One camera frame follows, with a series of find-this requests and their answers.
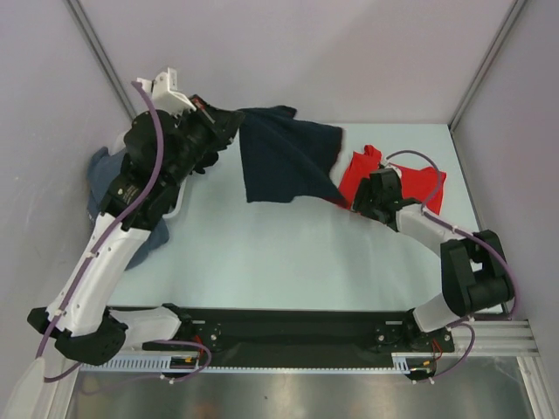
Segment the navy tank top red trim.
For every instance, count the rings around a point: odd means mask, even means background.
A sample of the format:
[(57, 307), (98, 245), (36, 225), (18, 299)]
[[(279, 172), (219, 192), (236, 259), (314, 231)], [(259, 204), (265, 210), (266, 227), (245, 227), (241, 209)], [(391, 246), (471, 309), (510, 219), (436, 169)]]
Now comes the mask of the navy tank top red trim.
[(299, 196), (345, 205), (331, 179), (343, 129), (296, 118), (290, 106), (244, 108), (239, 147), (249, 203), (290, 203)]

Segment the grey-blue tank top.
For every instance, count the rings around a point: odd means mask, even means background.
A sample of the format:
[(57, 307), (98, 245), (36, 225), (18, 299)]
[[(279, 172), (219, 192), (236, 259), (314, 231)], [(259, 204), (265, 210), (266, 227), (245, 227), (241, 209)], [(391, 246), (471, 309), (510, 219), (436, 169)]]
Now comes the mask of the grey-blue tank top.
[[(96, 151), (90, 159), (86, 179), (90, 188), (86, 206), (87, 216), (92, 227), (100, 213), (101, 201), (108, 191), (113, 179), (120, 173), (121, 164), (126, 151), (109, 154), (108, 148), (103, 147)], [(157, 250), (169, 241), (169, 228), (161, 219), (151, 231), (148, 240), (143, 243), (130, 259), (126, 271), (132, 270), (143, 263), (152, 251)]]

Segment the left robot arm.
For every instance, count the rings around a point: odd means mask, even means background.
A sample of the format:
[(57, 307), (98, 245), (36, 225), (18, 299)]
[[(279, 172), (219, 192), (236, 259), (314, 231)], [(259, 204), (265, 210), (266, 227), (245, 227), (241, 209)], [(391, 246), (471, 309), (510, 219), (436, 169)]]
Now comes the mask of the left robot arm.
[(79, 262), (57, 298), (34, 308), (27, 321), (54, 340), (67, 359), (99, 366), (124, 347), (165, 340), (187, 347), (190, 316), (172, 304), (117, 311), (107, 303), (129, 262), (148, 241), (196, 168), (215, 159), (239, 130), (244, 114), (215, 108), (197, 95), (192, 109), (177, 115), (150, 106), (124, 135), (119, 174), (101, 200), (95, 228)]

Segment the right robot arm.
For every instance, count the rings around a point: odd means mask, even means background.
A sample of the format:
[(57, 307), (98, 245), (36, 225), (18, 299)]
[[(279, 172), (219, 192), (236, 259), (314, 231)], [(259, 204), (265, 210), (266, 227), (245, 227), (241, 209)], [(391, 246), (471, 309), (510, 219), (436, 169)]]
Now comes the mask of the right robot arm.
[(432, 251), (440, 260), (441, 292), (409, 310), (404, 343), (423, 350), (435, 333), (475, 313), (515, 299), (512, 273), (500, 239), (491, 230), (468, 232), (402, 194), (401, 176), (381, 168), (359, 182), (351, 209)]

